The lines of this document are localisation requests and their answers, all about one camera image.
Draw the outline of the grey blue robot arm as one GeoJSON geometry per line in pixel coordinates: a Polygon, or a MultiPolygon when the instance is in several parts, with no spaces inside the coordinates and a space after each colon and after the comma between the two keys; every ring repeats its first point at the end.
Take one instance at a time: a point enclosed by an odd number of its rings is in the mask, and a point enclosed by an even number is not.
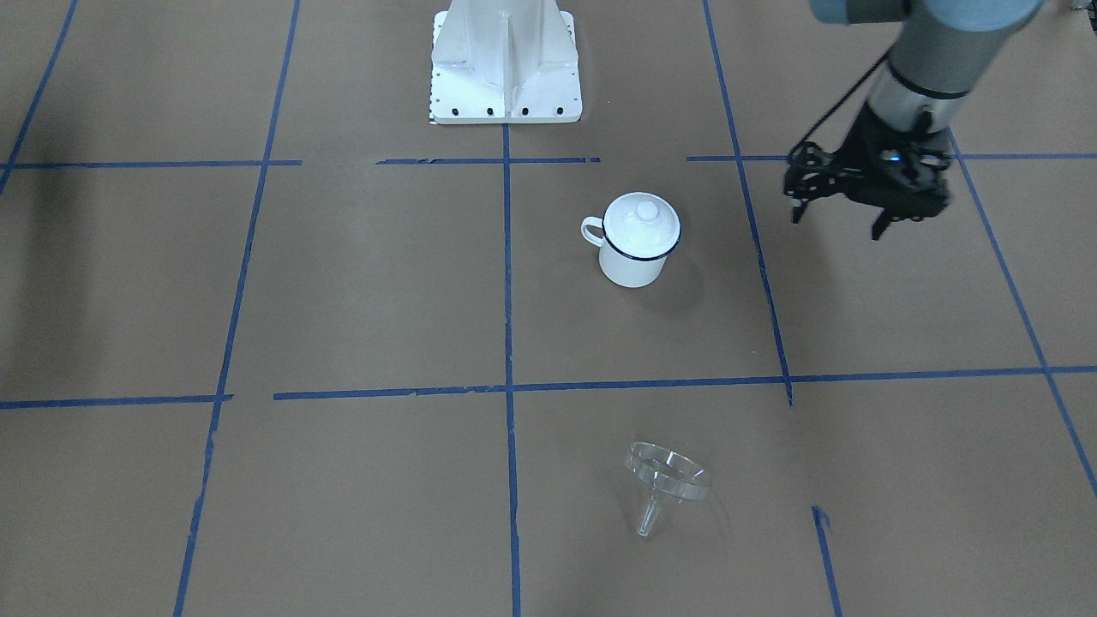
{"type": "Polygon", "coordinates": [[[866,102],[837,152],[808,135],[788,152],[782,192],[799,223],[815,200],[842,195],[877,207],[871,235],[934,218],[950,203],[948,130],[966,97],[1038,1],[812,1],[830,24],[900,23],[897,40],[862,81],[866,102]]]}

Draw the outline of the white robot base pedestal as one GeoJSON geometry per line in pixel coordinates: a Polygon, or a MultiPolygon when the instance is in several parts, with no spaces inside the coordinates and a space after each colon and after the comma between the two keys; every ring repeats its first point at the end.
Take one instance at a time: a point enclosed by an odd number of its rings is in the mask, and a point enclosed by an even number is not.
{"type": "Polygon", "coordinates": [[[452,1],[432,21],[431,63],[438,125],[583,117],[576,24],[556,1],[452,1]]]}

